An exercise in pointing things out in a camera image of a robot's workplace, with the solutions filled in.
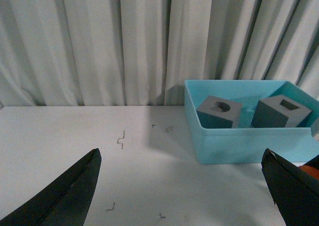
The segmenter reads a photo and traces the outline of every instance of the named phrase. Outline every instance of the white table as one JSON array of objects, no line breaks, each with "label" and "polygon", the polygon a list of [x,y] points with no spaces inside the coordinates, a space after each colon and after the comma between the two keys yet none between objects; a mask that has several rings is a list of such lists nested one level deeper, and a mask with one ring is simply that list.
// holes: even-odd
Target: white table
[{"label": "white table", "polygon": [[1,219],[99,148],[86,226],[285,225],[260,164],[196,161],[181,106],[5,107],[0,133]]}]

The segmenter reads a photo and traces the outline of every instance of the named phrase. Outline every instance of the orange object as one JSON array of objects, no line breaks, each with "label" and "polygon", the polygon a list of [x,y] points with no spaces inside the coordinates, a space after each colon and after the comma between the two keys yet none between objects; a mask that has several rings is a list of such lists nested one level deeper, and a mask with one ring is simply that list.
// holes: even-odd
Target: orange object
[{"label": "orange object", "polygon": [[316,168],[308,165],[301,165],[299,166],[299,168],[319,180],[319,170],[317,170]]}]

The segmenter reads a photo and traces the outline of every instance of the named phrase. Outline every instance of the gray foam cube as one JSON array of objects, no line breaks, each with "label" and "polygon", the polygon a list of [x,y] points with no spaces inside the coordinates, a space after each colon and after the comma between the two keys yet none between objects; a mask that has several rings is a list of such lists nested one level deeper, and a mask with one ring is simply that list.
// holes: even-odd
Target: gray foam cube
[{"label": "gray foam cube", "polygon": [[251,124],[256,128],[297,127],[310,113],[306,106],[277,95],[258,101]]},{"label": "gray foam cube", "polygon": [[236,101],[208,96],[196,111],[204,128],[236,128],[239,124],[242,105]]}]

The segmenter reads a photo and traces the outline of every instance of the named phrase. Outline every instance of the circular hole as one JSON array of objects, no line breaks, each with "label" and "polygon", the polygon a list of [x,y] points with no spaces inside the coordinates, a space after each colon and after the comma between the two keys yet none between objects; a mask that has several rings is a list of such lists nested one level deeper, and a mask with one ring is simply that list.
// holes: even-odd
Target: circular hole
[{"label": "circular hole", "polygon": [[215,101],[209,108],[215,112],[227,112],[230,110],[230,106],[228,104],[220,101]]}]

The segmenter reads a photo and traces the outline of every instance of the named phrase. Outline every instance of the light blue container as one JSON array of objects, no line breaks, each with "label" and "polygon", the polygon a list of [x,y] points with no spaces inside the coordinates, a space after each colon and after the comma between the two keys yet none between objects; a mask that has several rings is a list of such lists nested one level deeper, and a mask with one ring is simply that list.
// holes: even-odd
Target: light blue container
[{"label": "light blue container", "polygon": [[[306,126],[298,128],[253,128],[251,121],[259,99],[285,95],[313,110]],[[196,108],[207,96],[243,104],[236,129],[206,129]],[[260,163],[266,148],[290,162],[306,162],[319,155],[313,136],[319,116],[319,102],[288,81],[271,80],[187,80],[185,114],[191,138],[202,164]]]}]

